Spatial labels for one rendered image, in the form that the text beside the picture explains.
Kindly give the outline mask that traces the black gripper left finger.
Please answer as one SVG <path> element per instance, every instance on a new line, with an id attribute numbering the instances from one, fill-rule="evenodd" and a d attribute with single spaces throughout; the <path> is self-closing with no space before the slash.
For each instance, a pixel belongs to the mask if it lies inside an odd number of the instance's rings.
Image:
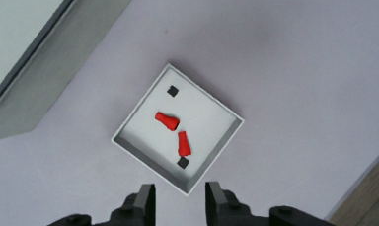
<path id="1" fill-rule="evenodd" d="M 142 184 L 139 193 L 128 195 L 106 222 L 92 224 L 90 215 L 75 213 L 47 226 L 156 226 L 155 184 Z"/>

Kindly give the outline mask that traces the grey open metal box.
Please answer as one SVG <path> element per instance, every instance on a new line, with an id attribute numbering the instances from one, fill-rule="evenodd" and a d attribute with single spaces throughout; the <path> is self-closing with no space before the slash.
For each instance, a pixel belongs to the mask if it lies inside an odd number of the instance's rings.
<path id="1" fill-rule="evenodd" d="M 156 113 L 180 121 L 173 132 Z M 245 121 L 170 63 L 111 142 L 189 196 Z M 179 156 L 185 132 L 190 155 Z"/>

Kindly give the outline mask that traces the red wire connector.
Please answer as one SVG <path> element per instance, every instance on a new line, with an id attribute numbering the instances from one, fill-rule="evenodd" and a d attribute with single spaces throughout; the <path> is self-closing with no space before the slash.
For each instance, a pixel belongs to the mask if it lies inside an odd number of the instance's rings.
<path id="1" fill-rule="evenodd" d="M 178 133 L 178 138 L 179 138 L 179 149 L 178 149 L 178 154 L 179 156 L 187 156 L 190 155 L 190 147 L 187 142 L 187 137 L 185 132 L 179 132 Z"/>
<path id="2" fill-rule="evenodd" d="M 166 116 L 159 112 L 156 113 L 155 119 L 161 121 L 171 131 L 175 131 L 180 123 L 178 119 Z"/>

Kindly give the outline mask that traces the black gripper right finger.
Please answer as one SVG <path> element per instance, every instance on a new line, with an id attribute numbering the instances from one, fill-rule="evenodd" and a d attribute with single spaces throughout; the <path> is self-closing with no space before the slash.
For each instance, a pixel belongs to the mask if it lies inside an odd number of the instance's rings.
<path id="1" fill-rule="evenodd" d="M 218 182 L 205 182 L 205 214 L 207 226 L 337 226 L 287 205 L 270 208 L 268 217 L 252 215 L 249 205 Z"/>

